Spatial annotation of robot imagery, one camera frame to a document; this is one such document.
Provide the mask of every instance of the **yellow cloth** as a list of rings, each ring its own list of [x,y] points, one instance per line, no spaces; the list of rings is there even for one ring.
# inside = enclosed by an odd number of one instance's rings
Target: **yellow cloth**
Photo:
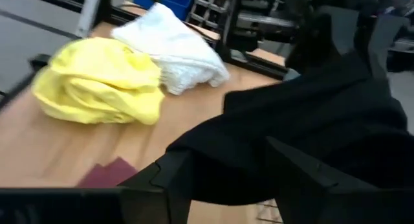
[[[161,69],[147,54],[106,38],[73,41],[35,77],[32,91],[44,112],[85,124],[154,124],[164,98]]]

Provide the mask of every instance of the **black jacket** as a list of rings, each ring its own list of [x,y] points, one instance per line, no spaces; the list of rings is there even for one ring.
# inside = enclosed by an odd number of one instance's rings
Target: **black jacket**
[[[194,199],[244,205],[273,198],[262,170],[266,136],[381,188],[414,185],[414,138],[388,82],[374,80],[354,52],[308,71],[228,93],[222,115],[168,147],[195,152]]]

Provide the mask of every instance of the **wooden tabletop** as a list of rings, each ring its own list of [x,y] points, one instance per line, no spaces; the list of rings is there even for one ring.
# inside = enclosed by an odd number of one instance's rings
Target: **wooden tabletop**
[[[92,37],[109,37],[112,28],[101,23]],[[180,96],[165,93],[154,126],[56,120],[40,110],[28,88],[0,113],[0,186],[71,187],[96,163],[105,165],[117,157],[141,170],[184,132],[221,114],[225,93],[277,82],[233,65],[227,68],[231,79],[219,87],[201,84]],[[193,202],[189,223],[255,223],[255,216],[253,206]]]

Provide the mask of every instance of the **white towel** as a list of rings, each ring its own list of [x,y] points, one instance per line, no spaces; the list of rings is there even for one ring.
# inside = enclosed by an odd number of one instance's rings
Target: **white towel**
[[[161,82],[174,95],[198,83],[217,87],[230,77],[219,55],[162,4],[113,29],[112,37],[148,53],[162,69]]]

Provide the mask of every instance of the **red fabric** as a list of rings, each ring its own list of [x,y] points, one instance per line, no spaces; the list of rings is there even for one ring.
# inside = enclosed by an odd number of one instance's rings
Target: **red fabric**
[[[137,170],[121,158],[107,166],[95,165],[79,182],[78,188],[112,188],[135,175]]]

